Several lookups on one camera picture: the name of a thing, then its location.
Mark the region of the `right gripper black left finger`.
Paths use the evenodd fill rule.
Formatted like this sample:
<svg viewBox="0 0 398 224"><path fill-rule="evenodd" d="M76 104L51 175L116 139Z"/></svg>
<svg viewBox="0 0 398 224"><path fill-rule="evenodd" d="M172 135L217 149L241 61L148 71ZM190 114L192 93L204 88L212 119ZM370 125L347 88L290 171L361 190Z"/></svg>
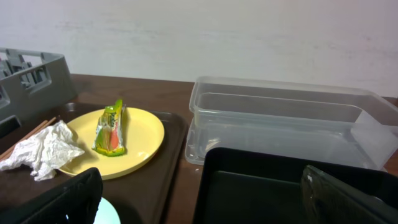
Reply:
<svg viewBox="0 0 398 224"><path fill-rule="evenodd" d="M1 223L93 223L103 181L92 167L17 208L1 214Z"/></svg>

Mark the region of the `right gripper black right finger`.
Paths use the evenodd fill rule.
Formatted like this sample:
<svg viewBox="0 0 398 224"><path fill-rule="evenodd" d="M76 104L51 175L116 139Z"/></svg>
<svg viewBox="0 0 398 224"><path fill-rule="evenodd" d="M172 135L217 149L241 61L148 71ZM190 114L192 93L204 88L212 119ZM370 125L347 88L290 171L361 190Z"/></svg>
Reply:
<svg viewBox="0 0 398 224"><path fill-rule="evenodd" d="M309 223L397 223L397 209L314 166L301 178Z"/></svg>

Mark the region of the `light blue bowl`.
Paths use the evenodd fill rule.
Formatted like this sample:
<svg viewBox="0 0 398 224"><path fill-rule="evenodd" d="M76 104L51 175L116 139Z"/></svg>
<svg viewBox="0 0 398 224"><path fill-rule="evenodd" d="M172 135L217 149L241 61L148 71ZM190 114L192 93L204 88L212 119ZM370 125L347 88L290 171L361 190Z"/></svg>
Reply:
<svg viewBox="0 0 398 224"><path fill-rule="evenodd" d="M93 224L121 224L119 215L113 205L101 198Z"/></svg>

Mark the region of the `white tissue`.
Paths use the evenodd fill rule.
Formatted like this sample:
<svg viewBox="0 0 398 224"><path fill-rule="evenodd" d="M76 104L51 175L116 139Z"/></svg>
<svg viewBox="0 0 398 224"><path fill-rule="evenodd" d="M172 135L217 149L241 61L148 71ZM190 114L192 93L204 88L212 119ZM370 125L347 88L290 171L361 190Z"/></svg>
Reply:
<svg viewBox="0 0 398 224"><path fill-rule="evenodd" d="M17 143L10 157L1 161L1 170L25 165L32 169L34 180L40 182L54 178L57 169L84 153L73 140L71 129L59 121Z"/></svg>

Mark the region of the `green snack wrapper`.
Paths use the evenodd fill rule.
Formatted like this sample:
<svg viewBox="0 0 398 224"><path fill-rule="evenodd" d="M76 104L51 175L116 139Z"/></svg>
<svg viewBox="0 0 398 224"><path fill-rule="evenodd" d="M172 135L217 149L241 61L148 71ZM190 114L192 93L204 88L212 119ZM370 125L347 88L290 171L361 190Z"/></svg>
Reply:
<svg viewBox="0 0 398 224"><path fill-rule="evenodd" d="M98 119L92 150L107 157L121 156L126 152L121 127L124 109L123 100L104 108Z"/></svg>

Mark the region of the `wooden chopstick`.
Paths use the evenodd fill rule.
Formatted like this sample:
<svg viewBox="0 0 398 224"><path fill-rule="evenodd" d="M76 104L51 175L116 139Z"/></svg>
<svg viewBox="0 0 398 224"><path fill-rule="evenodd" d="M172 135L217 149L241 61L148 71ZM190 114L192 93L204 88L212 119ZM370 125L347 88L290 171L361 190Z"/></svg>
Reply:
<svg viewBox="0 0 398 224"><path fill-rule="evenodd" d="M4 153L1 154L1 160L5 160L9 157L9 155L12 153L14 150L15 146L17 143L26 140L27 138L31 137L33 134L37 133L40 131L46 124L48 123L47 120L41 122L36 128L34 128L31 132L27 133L22 139L18 140L14 145L12 145L9 149L7 149Z"/></svg>
<svg viewBox="0 0 398 224"><path fill-rule="evenodd" d="M15 146L20 143L21 141L24 141L28 138L30 138L31 136L33 136L34 134L39 133L41 130L43 130L44 128L46 128L47 126L50 126L54 121L56 120L56 117L53 117L50 120L45 120L43 122L41 122L36 128L34 128L31 132L29 132L28 134L26 134L22 139L20 139L18 142L16 142L13 146L11 146L8 150L6 150L4 153L1 154L1 161L7 159L10 157L10 155L12 154Z"/></svg>

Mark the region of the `yellow round plate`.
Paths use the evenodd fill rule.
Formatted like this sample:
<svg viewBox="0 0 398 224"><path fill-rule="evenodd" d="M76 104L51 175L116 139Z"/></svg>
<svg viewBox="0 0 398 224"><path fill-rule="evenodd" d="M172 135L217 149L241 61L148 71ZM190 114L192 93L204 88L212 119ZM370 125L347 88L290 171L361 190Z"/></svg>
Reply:
<svg viewBox="0 0 398 224"><path fill-rule="evenodd" d="M98 118L103 111L92 111L67 123L75 142L85 153L61 167L61 172L75 176L95 167L103 180L115 179L138 170L155 156L164 140L164 125L154 114L138 108L126 108L123 113L125 154L107 157L92 150Z"/></svg>

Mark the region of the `clear plastic waste bin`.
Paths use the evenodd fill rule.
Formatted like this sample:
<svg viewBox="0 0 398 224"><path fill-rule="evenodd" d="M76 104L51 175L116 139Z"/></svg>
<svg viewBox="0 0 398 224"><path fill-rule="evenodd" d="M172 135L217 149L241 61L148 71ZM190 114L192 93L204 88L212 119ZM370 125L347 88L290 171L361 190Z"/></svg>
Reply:
<svg viewBox="0 0 398 224"><path fill-rule="evenodd" d="M373 170L397 150L397 107L362 89L200 77L185 158L228 147Z"/></svg>

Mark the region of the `black waste tray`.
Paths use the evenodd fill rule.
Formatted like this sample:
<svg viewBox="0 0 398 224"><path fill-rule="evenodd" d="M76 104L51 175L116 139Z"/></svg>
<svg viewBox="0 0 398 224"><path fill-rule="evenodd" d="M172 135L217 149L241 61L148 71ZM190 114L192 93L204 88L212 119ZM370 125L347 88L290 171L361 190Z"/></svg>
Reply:
<svg viewBox="0 0 398 224"><path fill-rule="evenodd" d="M306 166L397 209L397 177L357 167L229 148L205 157L195 223L309 223L301 178Z"/></svg>

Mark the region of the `grey dishwasher rack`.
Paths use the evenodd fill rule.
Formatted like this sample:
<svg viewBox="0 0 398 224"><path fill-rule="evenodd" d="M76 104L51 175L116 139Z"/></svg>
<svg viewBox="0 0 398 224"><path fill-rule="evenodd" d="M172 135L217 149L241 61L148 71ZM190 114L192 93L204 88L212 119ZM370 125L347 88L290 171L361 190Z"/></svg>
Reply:
<svg viewBox="0 0 398 224"><path fill-rule="evenodd" d="M62 54L1 48L1 137L77 96Z"/></svg>

